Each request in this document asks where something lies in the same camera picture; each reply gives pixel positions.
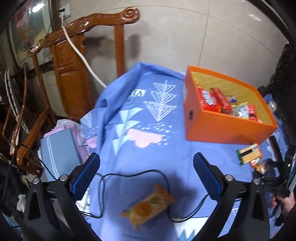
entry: blue gripper pad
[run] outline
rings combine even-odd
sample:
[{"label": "blue gripper pad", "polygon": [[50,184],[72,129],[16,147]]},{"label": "blue gripper pad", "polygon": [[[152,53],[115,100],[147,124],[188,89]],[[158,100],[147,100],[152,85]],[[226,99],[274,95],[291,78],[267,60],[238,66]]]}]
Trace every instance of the blue gripper pad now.
[{"label": "blue gripper pad", "polygon": [[100,156],[92,153],[83,165],[75,167],[70,174],[69,189],[74,202],[81,200],[100,167]]},{"label": "blue gripper pad", "polygon": [[193,167],[205,186],[210,198],[218,202],[222,193],[222,184],[218,179],[221,175],[223,176],[221,171],[216,166],[210,165],[200,152],[196,153],[193,157]]}]

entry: blue bedsheet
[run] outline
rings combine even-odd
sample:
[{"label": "blue bedsheet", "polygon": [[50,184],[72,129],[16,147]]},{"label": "blue bedsheet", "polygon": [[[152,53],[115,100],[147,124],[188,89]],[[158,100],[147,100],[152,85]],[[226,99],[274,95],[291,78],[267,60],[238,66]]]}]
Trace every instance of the blue bedsheet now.
[{"label": "blue bedsheet", "polygon": [[[101,157],[100,174],[134,174],[158,169],[169,179],[172,196],[171,216],[184,217],[198,205],[206,190],[196,174],[192,158],[201,152],[210,164],[236,180],[251,181],[250,165],[239,165],[237,149],[246,145],[230,145],[187,141],[183,117],[184,76],[172,70],[145,63],[135,65],[111,83],[102,93],[95,108],[81,119],[86,142]],[[282,155],[287,151],[283,131],[276,137]],[[273,157],[268,141],[261,146],[265,158]],[[90,185],[91,213],[100,214],[96,176]],[[109,177],[104,196],[102,219],[89,219],[102,240],[192,240],[211,215],[216,202],[206,199],[196,216],[187,222],[173,224],[166,212],[159,214],[136,231],[127,218],[119,214],[135,200],[153,192],[154,186],[166,186],[158,173],[141,176]],[[222,234],[228,232],[236,214],[236,203]]]}]

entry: wall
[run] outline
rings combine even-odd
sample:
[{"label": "wall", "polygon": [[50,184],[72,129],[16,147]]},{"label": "wall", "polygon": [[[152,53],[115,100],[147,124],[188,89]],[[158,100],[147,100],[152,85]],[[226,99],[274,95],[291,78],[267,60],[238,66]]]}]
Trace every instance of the wall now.
[{"label": "wall", "polygon": [[[286,38],[256,7],[241,0],[60,0],[70,3],[69,23],[95,12],[136,6],[140,20],[125,26],[127,68],[149,62],[185,72],[187,65],[230,75],[255,87],[267,85]],[[113,27],[85,33],[86,59],[107,85],[116,79]],[[65,115],[54,73],[44,76],[57,115]],[[91,78],[96,99],[102,92]]]}]

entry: carved wooden chair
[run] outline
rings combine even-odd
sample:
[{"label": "carved wooden chair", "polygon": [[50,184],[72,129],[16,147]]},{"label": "carved wooden chair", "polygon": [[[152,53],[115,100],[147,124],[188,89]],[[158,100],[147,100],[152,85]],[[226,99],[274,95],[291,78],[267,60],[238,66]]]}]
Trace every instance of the carved wooden chair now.
[{"label": "carved wooden chair", "polygon": [[[126,71],[124,58],[124,24],[135,23],[138,19],[138,9],[128,7],[122,12],[115,14],[94,13],[79,18],[68,24],[66,30],[74,45],[84,55],[84,32],[98,25],[114,26],[115,56],[117,75],[119,77]],[[50,105],[36,54],[43,48],[48,47],[52,53],[55,76],[65,112],[69,119],[78,121],[94,106],[90,93],[88,70],[69,45],[62,30],[49,33],[35,47],[29,49],[28,55],[33,58],[40,90],[47,108],[50,108]]]},{"label": "carved wooden chair", "polygon": [[[17,138],[19,134],[22,132],[22,123],[24,120],[25,114],[28,112],[26,101],[28,98],[28,78],[27,72],[24,65],[24,92],[23,92],[23,99],[22,99],[22,106],[18,116],[18,120],[16,125],[13,127],[13,132],[11,138],[6,136],[6,132],[8,129],[9,124],[11,122],[15,123],[15,118],[12,114],[12,108],[8,108],[6,120],[4,123],[4,127],[2,130],[3,139],[5,139],[9,145],[13,148],[17,145]],[[29,129],[29,133],[22,132],[23,137],[19,139],[19,142],[22,142],[29,148],[32,148],[34,145],[39,145],[41,138],[43,135],[48,132],[51,128],[55,126],[56,117],[51,116],[50,109],[47,107],[45,108],[39,116],[34,119],[34,124]],[[40,176],[42,173],[42,166],[38,162],[38,160],[34,156],[30,156],[30,151],[25,147],[20,147],[17,151],[17,166],[19,170],[23,173],[32,173],[34,175]]]}]

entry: picture frame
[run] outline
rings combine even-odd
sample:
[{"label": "picture frame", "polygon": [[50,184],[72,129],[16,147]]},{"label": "picture frame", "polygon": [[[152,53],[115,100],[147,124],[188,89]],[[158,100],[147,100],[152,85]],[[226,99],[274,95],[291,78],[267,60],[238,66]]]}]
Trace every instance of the picture frame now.
[{"label": "picture frame", "polygon": [[[27,50],[52,32],[51,16],[51,0],[28,0],[10,20],[7,28],[9,46],[14,63],[19,68],[24,62],[28,70],[34,68]],[[39,64],[51,61],[50,50],[43,49],[37,58]]]}]

